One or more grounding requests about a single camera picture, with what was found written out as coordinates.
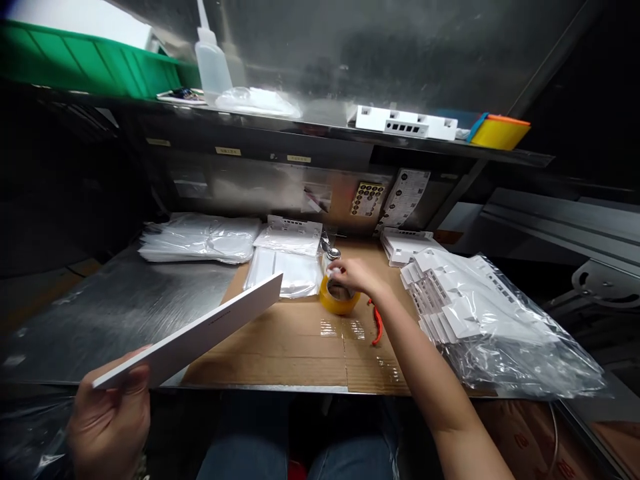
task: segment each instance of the plastic bag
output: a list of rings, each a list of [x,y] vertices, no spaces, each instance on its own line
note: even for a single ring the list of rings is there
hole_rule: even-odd
[[[322,223],[290,220],[269,215],[267,227],[253,242],[254,247],[265,247],[298,255],[316,256],[320,246]]]
[[[54,478],[67,464],[65,429],[73,397],[49,395],[12,401],[0,413],[3,478]]]
[[[282,272],[280,297],[300,298],[316,295],[322,281],[318,258],[257,247],[244,290],[260,283],[276,272]]]
[[[141,236],[138,250],[148,261],[218,260],[245,263],[253,255],[258,219],[174,213],[167,223],[152,223]]]
[[[298,119],[302,117],[300,109],[284,100],[278,92],[257,88],[234,87],[215,100],[215,106],[221,110],[258,115],[274,115]]]
[[[401,270],[420,326],[472,389],[534,399],[606,395],[602,368],[491,262],[426,249]]]

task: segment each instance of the orange lid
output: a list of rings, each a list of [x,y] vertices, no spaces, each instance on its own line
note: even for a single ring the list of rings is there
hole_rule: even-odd
[[[531,122],[525,122],[524,120],[512,119],[511,117],[503,117],[502,115],[487,115],[487,120],[498,120],[508,123],[517,123],[519,125],[530,125]]]

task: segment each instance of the yellow container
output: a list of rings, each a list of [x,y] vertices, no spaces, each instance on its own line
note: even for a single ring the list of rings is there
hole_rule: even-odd
[[[474,145],[513,150],[531,129],[531,124],[499,115],[488,115],[471,139]]]
[[[360,300],[360,292],[346,288],[330,279],[322,279],[320,284],[320,304],[334,315],[348,315]]]

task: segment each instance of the white plastic bottle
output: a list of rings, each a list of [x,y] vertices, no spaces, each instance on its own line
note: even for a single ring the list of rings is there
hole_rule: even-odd
[[[218,47],[215,33],[209,30],[209,21],[203,0],[198,0],[198,10],[202,27],[198,27],[200,41],[195,44],[195,56],[198,59],[198,70],[200,70],[200,81],[202,82],[202,90],[205,92],[205,100],[208,105],[214,105],[218,95],[232,88],[233,84],[225,53]]]

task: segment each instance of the tape roll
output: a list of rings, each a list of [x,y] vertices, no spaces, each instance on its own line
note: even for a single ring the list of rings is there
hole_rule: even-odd
[[[334,315],[348,315],[360,300],[356,292],[324,276],[320,284],[320,304]]]

